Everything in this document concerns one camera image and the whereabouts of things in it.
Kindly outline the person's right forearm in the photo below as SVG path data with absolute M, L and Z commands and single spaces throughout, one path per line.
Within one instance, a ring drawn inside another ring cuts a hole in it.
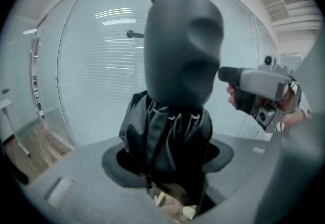
M 284 124 L 286 129 L 289 129 L 293 125 L 303 121 L 305 118 L 305 112 L 302 109 L 298 108 L 294 113 L 284 115 L 281 122 Z

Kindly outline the white standing desk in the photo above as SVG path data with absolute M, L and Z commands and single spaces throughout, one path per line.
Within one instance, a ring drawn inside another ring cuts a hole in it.
M 22 144 L 21 131 L 25 129 L 34 119 L 30 119 L 28 115 L 23 111 L 23 108 L 19 108 L 19 101 L 15 100 L 15 97 L 10 93 L 9 88 L 3 88 L 0 90 L 0 140 L 2 142 L 14 135 L 18 140 L 20 147 L 31 157 L 31 153 Z

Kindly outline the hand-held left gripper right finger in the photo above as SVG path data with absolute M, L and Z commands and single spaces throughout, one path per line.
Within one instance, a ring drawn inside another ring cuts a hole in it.
M 271 180 L 280 153 L 280 137 L 270 141 L 215 136 L 233 150 L 220 171 L 207 174 L 209 197 L 215 207 L 192 224 L 256 224 L 260 200 Z

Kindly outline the black umbrella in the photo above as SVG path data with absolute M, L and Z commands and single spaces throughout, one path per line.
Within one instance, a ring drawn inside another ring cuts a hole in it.
M 222 15 L 211 1 L 155 2 L 144 32 L 146 90 L 133 95 L 119 133 L 148 184 L 199 214 L 214 206 L 202 169 L 213 133 L 204 104 L 222 40 Z

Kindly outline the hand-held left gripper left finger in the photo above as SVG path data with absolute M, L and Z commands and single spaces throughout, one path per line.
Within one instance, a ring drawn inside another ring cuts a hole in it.
M 104 152 L 118 138 L 70 151 L 24 193 L 55 224 L 169 224 L 144 189 L 123 188 L 104 172 Z

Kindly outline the person's left hand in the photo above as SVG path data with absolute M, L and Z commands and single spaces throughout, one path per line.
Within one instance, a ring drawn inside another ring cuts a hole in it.
M 196 215 L 197 205 L 184 206 L 177 199 L 159 189 L 152 189 L 150 197 L 155 205 L 176 224 L 189 224 Z

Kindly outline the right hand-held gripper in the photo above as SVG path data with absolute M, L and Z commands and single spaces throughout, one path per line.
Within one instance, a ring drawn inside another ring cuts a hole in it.
M 293 70 L 277 62 L 276 57 L 266 56 L 257 69 L 221 67 L 220 81 L 235 89 L 236 109 L 252 116 L 264 131 L 277 131 L 284 115 L 294 113 L 301 100 L 301 88 L 293 77 Z M 288 86 L 295 92 L 290 111 L 277 108 Z

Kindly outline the person's right hand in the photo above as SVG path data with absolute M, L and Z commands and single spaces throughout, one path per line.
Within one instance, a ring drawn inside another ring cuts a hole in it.
M 236 97 L 235 97 L 235 89 L 232 85 L 229 85 L 226 89 L 227 93 L 230 95 L 228 98 L 228 102 L 235 107 L 236 106 Z M 295 92 L 288 86 L 288 89 L 282 98 L 281 101 L 277 102 L 276 106 L 282 111 L 290 111 L 291 107 L 293 106 L 295 99 Z

